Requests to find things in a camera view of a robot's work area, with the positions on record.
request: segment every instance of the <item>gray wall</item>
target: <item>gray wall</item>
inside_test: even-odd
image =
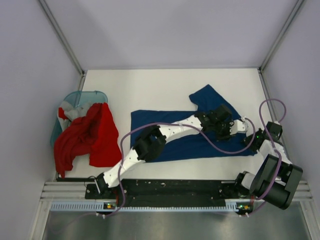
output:
[[[307,0],[265,71],[273,97],[288,114],[283,122],[291,159],[304,169],[320,207],[320,1]]]
[[[85,69],[259,67],[297,0],[47,0]]]
[[[0,3],[0,239],[25,239],[44,182],[56,110],[79,76],[35,0]]]

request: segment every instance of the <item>teal basket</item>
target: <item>teal basket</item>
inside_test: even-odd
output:
[[[74,91],[64,98],[64,101],[70,103],[74,108],[77,108],[85,103],[107,103],[108,98],[102,91]],[[55,141],[62,133],[62,129],[58,118],[55,120],[53,131],[51,134],[50,144],[52,147]]]

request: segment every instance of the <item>red fabric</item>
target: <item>red fabric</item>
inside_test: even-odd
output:
[[[65,111],[64,111],[64,109],[63,109],[62,107],[59,107],[59,108],[58,108],[58,117],[61,118],[61,119],[63,119],[63,120],[68,119],[68,118],[66,117]]]
[[[73,120],[54,143],[55,169],[65,177],[76,156],[90,154],[90,165],[113,167],[121,159],[118,130],[107,103],[95,103],[86,116]]]

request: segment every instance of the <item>navy blue fabric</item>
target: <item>navy blue fabric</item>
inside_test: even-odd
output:
[[[215,110],[221,104],[225,104],[232,111],[233,120],[239,119],[240,115],[237,111],[217,93],[210,85],[206,85],[199,91],[189,96],[191,102],[198,106],[198,111],[208,112]],[[142,125],[163,122],[173,123],[194,115],[195,111],[154,111],[154,110],[137,110],[131,113],[131,130],[141,127]],[[133,146],[136,137],[141,131],[131,135],[130,145]],[[206,133],[208,138],[220,149],[225,151],[235,152],[245,147],[241,141],[246,137],[244,133],[238,133],[229,141],[215,142],[215,134],[213,132]],[[255,153],[247,149],[233,156],[252,156]],[[222,153],[213,148],[201,134],[188,135],[176,140],[173,140],[165,145],[162,154],[153,162],[165,162],[182,159],[198,159],[225,157],[229,154]]]

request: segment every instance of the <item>white table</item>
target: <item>white table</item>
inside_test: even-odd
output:
[[[89,70],[83,91],[102,91],[108,104],[119,139],[130,131],[131,112],[135,110],[179,110],[197,109],[189,95],[210,84],[241,116],[250,118],[255,127],[262,128],[259,105],[265,100],[258,71],[243,69],[135,69],[135,70]],[[267,105],[263,107],[264,121],[271,116]],[[124,150],[130,149],[129,138]],[[255,156],[228,156],[198,158],[168,162],[144,163],[129,171],[130,179],[190,179],[190,180],[234,180],[240,172],[255,174],[263,158]],[[89,165],[89,156],[79,156],[73,162],[67,178],[87,178],[108,170],[108,167]]]

